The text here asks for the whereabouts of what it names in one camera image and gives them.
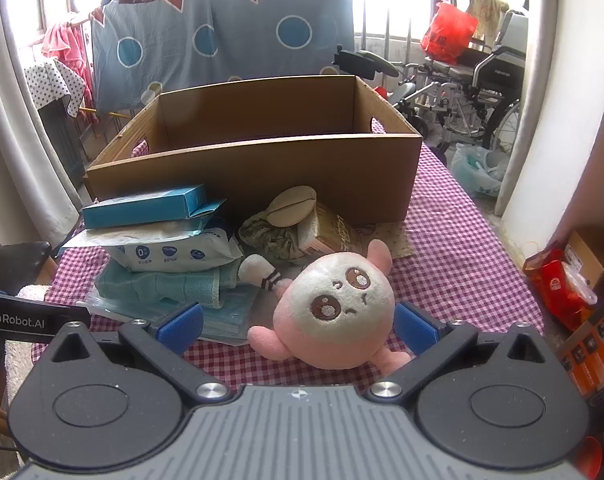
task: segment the red plastic bag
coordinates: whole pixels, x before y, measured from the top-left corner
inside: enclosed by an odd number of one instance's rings
[[[557,244],[534,254],[522,267],[539,291],[546,308],[571,332],[582,324],[581,311],[588,305],[566,280],[562,266],[564,251]]]
[[[435,60],[457,64],[457,58],[468,48],[477,20],[447,0],[442,0],[437,7],[439,9],[422,38],[421,47]]]

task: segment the cardboard box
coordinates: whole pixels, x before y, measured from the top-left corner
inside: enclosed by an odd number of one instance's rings
[[[300,250],[311,256],[344,251],[362,254],[359,233],[320,202],[297,225],[297,241]]]
[[[377,118],[385,134],[371,133]],[[150,154],[128,158],[145,138]],[[351,225],[402,221],[421,136],[355,76],[236,81],[157,96],[88,170],[100,200],[204,184],[235,222],[311,186]]]
[[[604,437],[604,299],[556,355],[586,399],[592,431]]]
[[[87,229],[119,227],[195,216],[206,200],[204,186],[109,198],[82,209]]]
[[[604,296],[604,227],[575,229],[564,250],[566,259],[596,294]]]

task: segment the white curtain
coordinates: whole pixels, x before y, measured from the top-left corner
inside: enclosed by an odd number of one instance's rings
[[[58,245],[82,202],[48,140],[29,94],[0,0],[0,245]]]
[[[495,214],[500,216],[506,210],[522,172],[542,111],[555,44],[557,6],[558,0],[530,0],[528,46],[526,48],[519,128],[508,170],[506,170],[495,204]]]

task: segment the pink gingham tablecloth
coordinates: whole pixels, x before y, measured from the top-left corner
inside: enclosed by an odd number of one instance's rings
[[[136,155],[147,152],[146,146],[136,150]],[[542,316],[518,269],[468,195],[426,146],[421,149],[405,228],[415,254],[393,262],[389,279],[397,301],[409,300],[442,320],[466,319],[485,331],[505,332],[518,320],[542,330]],[[107,260],[101,248],[64,251],[46,301],[73,305],[82,300]],[[117,326],[113,320],[92,317],[94,332]],[[405,349],[395,334],[388,342],[393,350]],[[33,360],[42,352],[44,345],[34,345]],[[248,383],[354,383],[364,389],[379,378],[370,364],[319,370],[294,358],[264,359],[248,345],[234,348],[197,341],[184,358],[234,389]]]

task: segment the plush toy eye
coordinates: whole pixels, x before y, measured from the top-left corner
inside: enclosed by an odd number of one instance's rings
[[[357,269],[357,267],[352,267],[346,271],[346,280],[355,288],[368,288],[371,286],[368,274],[362,269]]]
[[[339,316],[341,305],[332,296],[318,296],[311,303],[311,312],[322,321],[330,321]]]

